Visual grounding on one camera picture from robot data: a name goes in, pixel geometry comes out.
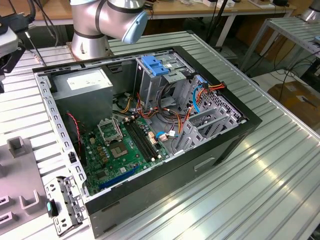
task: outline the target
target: slotted aluminum surface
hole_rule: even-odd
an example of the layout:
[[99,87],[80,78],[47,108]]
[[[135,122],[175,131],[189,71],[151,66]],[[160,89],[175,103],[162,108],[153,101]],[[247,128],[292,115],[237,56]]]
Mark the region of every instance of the slotted aluminum surface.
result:
[[[113,228],[100,239],[307,239],[320,222],[319,137],[250,83],[196,35],[142,37],[137,44],[110,41],[115,54],[183,46],[263,122],[215,169]],[[45,48],[50,65],[71,62],[67,47]],[[0,144],[30,138],[42,181],[68,175],[25,53],[3,81]],[[45,214],[1,239],[58,239]],[[62,239],[93,239],[88,219]]]
[[298,17],[284,17],[272,18],[267,24],[310,53],[320,51],[320,44],[314,41],[316,36],[320,36],[320,23],[310,24]]

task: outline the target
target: metal bracket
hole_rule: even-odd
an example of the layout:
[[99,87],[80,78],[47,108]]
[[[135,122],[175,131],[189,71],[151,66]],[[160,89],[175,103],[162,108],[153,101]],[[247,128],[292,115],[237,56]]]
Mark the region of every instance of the metal bracket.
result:
[[59,237],[77,228],[84,220],[85,208],[79,204],[81,197],[79,191],[75,191],[74,182],[72,176],[60,176],[45,185],[47,198],[56,203],[58,215],[53,218],[53,224]]

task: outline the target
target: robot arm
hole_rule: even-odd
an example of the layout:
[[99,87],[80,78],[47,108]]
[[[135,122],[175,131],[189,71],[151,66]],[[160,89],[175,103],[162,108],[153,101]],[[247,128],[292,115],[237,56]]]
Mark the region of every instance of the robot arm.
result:
[[313,0],[309,8],[300,16],[308,23],[317,23],[320,19],[320,0]]
[[71,0],[72,53],[81,60],[108,56],[106,35],[134,44],[148,21],[144,3],[144,0]]

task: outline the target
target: aluminum profile table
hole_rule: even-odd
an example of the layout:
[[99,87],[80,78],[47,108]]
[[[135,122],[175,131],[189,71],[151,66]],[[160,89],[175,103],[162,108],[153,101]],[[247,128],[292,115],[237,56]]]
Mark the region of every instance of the aluminum profile table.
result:
[[320,35],[320,23],[310,24],[298,17],[270,18],[264,21],[262,27],[255,36],[255,39],[244,56],[240,70],[244,70],[248,60],[268,28],[272,28],[275,32],[262,50],[262,55],[268,50],[278,34],[281,34],[302,47],[302,49],[309,51],[316,57],[320,57],[320,44],[314,41],[315,37]]
[[[134,45],[110,41],[116,55],[174,45],[224,81],[263,122],[222,164],[99,239],[307,239],[320,222],[319,136],[194,34],[145,36]],[[66,46],[40,52],[50,65],[73,61]],[[0,144],[29,138],[46,184],[69,172],[31,71],[39,66],[25,53],[3,81]],[[47,214],[0,238],[58,239]],[[88,219],[62,239],[93,239]]]

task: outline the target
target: red cable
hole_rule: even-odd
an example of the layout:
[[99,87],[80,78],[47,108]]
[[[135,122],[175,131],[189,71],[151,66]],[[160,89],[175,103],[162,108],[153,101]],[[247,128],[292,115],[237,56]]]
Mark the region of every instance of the red cable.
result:
[[80,142],[80,132],[79,132],[79,127],[78,127],[77,120],[75,119],[74,116],[72,116],[71,113],[67,112],[66,114],[67,114],[70,118],[72,118],[72,120],[74,121],[74,124],[75,124],[75,127],[76,127],[76,133],[77,133],[77,135],[78,135],[79,154],[80,154],[80,151],[81,151],[80,144],[81,144],[81,142]]

